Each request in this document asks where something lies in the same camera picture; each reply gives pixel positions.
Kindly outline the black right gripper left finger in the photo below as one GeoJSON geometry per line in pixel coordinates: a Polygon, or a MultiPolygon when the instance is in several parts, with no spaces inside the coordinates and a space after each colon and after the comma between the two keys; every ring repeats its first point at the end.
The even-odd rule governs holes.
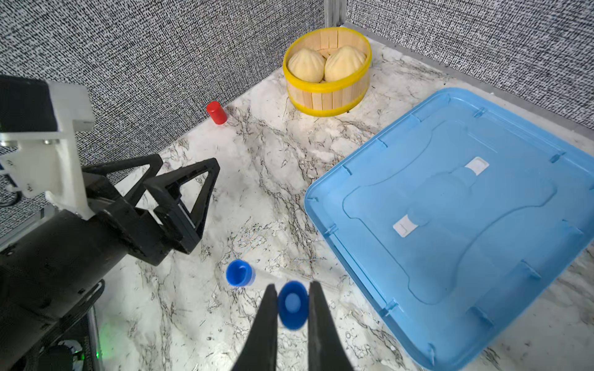
{"type": "Polygon", "coordinates": [[[232,370],[276,370],[278,346],[278,296],[266,287],[255,321],[232,370]]]}

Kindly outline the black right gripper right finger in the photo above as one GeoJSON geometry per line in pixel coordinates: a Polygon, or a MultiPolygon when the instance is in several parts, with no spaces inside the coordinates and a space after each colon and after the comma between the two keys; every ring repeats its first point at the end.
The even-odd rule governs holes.
{"type": "Polygon", "coordinates": [[[308,367],[321,371],[353,369],[318,281],[309,286],[308,367]]]}

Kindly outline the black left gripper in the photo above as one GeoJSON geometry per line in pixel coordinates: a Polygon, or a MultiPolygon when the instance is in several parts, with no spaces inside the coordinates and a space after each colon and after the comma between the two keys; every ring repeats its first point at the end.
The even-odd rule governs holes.
{"type": "Polygon", "coordinates": [[[89,203],[118,236],[128,254],[153,266],[172,250],[190,254],[204,235],[207,212],[220,166],[215,158],[156,176],[157,154],[82,168],[89,203]],[[121,193],[113,174],[132,172],[121,193]]]}

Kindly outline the blue capped test tube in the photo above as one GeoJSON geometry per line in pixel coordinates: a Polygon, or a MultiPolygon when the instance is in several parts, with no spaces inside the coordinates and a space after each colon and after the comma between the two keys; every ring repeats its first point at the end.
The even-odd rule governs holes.
{"type": "Polygon", "coordinates": [[[287,282],[278,295],[278,315],[289,330],[301,329],[309,316],[309,295],[298,281],[287,282]]]}
{"type": "Polygon", "coordinates": [[[236,289],[244,288],[263,293],[269,285],[273,285],[277,293],[290,281],[296,281],[306,288],[309,293],[312,280],[285,268],[273,274],[264,271],[253,264],[243,260],[232,261],[225,270],[227,283],[236,289]]]}

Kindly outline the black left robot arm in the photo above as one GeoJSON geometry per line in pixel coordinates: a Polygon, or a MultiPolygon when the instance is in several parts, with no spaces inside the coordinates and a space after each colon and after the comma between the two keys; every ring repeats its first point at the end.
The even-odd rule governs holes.
{"type": "Polygon", "coordinates": [[[83,167],[94,216],[61,211],[2,251],[2,369],[76,322],[124,257],[156,266],[172,250],[196,248],[219,163],[206,159],[169,173],[162,164],[150,155],[83,167]]]}

